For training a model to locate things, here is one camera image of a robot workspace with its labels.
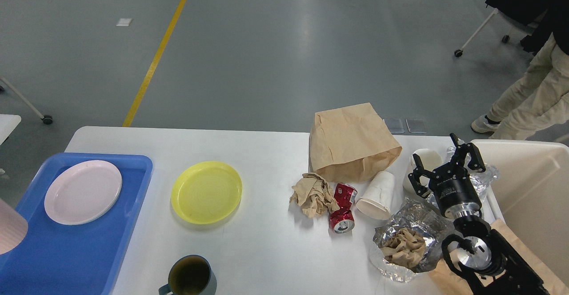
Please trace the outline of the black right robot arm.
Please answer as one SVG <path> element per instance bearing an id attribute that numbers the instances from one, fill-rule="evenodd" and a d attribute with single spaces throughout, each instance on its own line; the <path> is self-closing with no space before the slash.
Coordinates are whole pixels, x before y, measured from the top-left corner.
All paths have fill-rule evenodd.
<path id="1" fill-rule="evenodd" d="M 455 151 L 449 162 L 427 170 L 413 154 L 408 175 L 416 195 L 433 195 L 441 215 L 453 221 L 455 234 L 441 243 L 449 269 L 465 281 L 474 295 L 546 295 L 543 279 L 482 217 L 482 202 L 471 182 L 471 171 L 486 167 L 478 147 L 451 133 Z"/>

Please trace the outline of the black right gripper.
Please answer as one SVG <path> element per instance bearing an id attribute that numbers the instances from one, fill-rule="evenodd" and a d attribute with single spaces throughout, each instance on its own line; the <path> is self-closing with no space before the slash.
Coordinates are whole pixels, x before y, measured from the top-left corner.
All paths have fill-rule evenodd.
<path id="1" fill-rule="evenodd" d="M 421 198 L 433 194 L 441 215 L 445 218 L 458 219 L 479 215 L 482 202 L 467 170 L 484 173 L 485 163 L 475 144 L 461 142 L 455 133 L 450 133 L 449 136 L 455 145 L 454 154 L 450 159 L 450 169 L 448 165 L 441 165 L 433 171 L 426 170 L 421 157 L 413 153 L 415 168 L 408 175 L 411 186 L 415 194 Z"/>

